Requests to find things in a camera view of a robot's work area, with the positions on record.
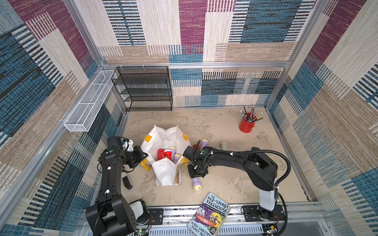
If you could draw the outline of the purple flashlight lone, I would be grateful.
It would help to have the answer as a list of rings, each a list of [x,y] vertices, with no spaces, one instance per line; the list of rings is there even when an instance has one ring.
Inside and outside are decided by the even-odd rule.
[[[194,189],[194,191],[199,191],[199,190],[202,189],[202,184],[201,184],[199,178],[193,179],[193,189]]]

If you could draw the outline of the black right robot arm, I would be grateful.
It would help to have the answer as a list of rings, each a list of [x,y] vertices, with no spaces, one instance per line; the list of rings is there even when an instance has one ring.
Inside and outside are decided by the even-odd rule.
[[[286,163],[286,171],[277,178],[278,165],[268,154],[282,158]],[[259,190],[259,204],[257,206],[243,206],[241,212],[247,222],[285,220],[284,204],[277,204],[279,198],[279,184],[288,177],[291,164],[288,158],[274,150],[251,148],[247,151],[220,150],[213,147],[188,146],[183,157],[192,163],[188,165],[189,175],[192,179],[205,177],[209,167],[223,166],[245,171],[252,183]]]

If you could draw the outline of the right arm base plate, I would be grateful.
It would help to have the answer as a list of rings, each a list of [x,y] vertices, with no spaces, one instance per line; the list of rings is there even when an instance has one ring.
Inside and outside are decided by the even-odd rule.
[[[273,211],[268,211],[259,205],[247,205],[241,207],[241,213],[247,222],[259,221],[284,221],[286,220],[285,211],[282,205],[276,204]]]

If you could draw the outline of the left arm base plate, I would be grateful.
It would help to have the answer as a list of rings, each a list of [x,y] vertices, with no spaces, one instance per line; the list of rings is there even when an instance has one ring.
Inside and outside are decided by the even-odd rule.
[[[163,224],[163,208],[148,208],[150,216],[146,225],[162,225]]]

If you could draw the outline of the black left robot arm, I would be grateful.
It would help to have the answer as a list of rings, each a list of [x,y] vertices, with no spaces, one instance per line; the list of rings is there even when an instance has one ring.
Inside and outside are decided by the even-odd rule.
[[[122,195],[121,185],[126,181],[124,166],[132,170],[148,157],[140,146],[132,147],[130,139],[113,136],[101,153],[98,163],[102,169],[101,182],[94,204],[86,208],[86,219],[94,236],[127,236],[151,219],[143,199],[128,203]]]

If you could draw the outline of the white tote bag yellow handles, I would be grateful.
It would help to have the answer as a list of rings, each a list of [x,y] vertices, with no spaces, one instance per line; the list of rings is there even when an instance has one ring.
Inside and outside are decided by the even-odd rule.
[[[144,137],[141,149],[148,154],[141,165],[153,170],[156,186],[176,186],[181,184],[181,168],[188,164],[184,151],[191,146],[190,138],[178,126],[163,129],[154,126]]]

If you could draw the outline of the green flashlight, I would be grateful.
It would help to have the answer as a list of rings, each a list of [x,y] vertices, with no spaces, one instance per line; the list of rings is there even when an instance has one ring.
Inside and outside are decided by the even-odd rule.
[[[227,142],[226,141],[222,141],[220,143],[220,148],[221,148],[221,150],[227,150]]]

